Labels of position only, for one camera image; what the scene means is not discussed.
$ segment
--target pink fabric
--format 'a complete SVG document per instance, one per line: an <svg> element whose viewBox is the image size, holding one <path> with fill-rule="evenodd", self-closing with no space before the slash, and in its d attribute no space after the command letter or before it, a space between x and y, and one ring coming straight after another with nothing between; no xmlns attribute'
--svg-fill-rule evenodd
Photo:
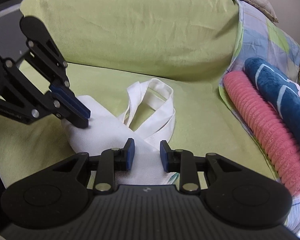
<svg viewBox="0 0 300 240"><path fill-rule="evenodd" d="M235 107L268 155L291 195L300 195L300 146L273 107L242 71L225 75L224 86Z"/></svg>

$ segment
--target white stripe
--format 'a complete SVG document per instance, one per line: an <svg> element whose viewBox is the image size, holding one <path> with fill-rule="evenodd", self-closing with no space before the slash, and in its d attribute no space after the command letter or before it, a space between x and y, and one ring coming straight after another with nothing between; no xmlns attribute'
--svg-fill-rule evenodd
<svg viewBox="0 0 300 240"><path fill-rule="evenodd" d="M263 69L264 66L265 66L265 64L261 64L261 66L258 68L258 70L256 72L256 77L255 77L254 82L256 83L257 90L259 90L259 88L258 88L258 77L259 77L260 72L261 72L261 70Z"/></svg>
<svg viewBox="0 0 300 240"><path fill-rule="evenodd" d="M282 101L282 97L284 92L286 91L287 86L283 85L280 90L279 90L279 95L278 95L278 99L277 99L277 109L278 109L278 114L282 119L282 115L281 115L281 101Z"/></svg>

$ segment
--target white tote bag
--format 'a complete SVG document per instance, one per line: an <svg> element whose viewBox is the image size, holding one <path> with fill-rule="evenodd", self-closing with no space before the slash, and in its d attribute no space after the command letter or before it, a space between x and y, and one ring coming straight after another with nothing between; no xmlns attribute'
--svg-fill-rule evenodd
<svg viewBox="0 0 300 240"><path fill-rule="evenodd" d="M100 155L104 150L122 148L128 138L135 141L135 155L131 171L117 172L117 184L163 185L168 184L174 173L165 173L160 159L160 141L169 141L175 124L173 89L157 78L147 82L136 82L127 88L129 102L127 110L119 117L112 115L90 96L78 99L91 111L89 126L80 129L67 120L62 120L72 149ZM141 102L155 112L134 132L129 126Z"/></svg>

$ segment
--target metal pin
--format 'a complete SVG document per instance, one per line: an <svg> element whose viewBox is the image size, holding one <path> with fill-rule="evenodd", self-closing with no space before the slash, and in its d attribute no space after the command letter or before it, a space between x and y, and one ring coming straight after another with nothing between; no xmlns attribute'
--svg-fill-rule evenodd
<svg viewBox="0 0 300 240"><path fill-rule="evenodd" d="M6 60L6 66L8 67L8 68L11 68L12 66L13 66L13 63L12 63L12 61L11 60Z"/></svg>
<svg viewBox="0 0 300 240"><path fill-rule="evenodd" d="M98 183L95 186L95 189L98 191L108 191L108 190L111 190L111 185L108 183Z"/></svg>
<svg viewBox="0 0 300 240"><path fill-rule="evenodd" d="M60 102L58 100L54 100L53 104L56 108L60 108Z"/></svg>
<svg viewBox="0 0 300 240"><path fill-rule="evenodd" d="M186 183L182 186L182 188L186 191L196 191L198 190L198 185L194 183Z"/></svg>
<svg viewBox="0 0 300 240"><path fill-rule="evenodd" d="M32 109L31 114L34 118L38 118L39 117L39 112L37 109Z"/></svg>
<svg viewBox="0 0 300 240"><path fill-rule="evenodd" d="M29 45L30 48L33 48L33 47L34 47L33 41L29 41L29 42L28 42L28 45Z"/></svg>

